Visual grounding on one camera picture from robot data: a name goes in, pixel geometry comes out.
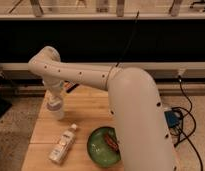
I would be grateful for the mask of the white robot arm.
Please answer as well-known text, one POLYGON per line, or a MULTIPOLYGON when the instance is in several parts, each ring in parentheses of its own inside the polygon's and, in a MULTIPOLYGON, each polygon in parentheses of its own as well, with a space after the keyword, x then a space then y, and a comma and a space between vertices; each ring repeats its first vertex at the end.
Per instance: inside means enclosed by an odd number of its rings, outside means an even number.
POLYGON ((140 68, 64 63, 46 46, 28 62, 50 92, 47 109, 64 118, 63 83, 70 81, 108 92, 110 112, 124 171, 179 171, 157 85, 140 68))

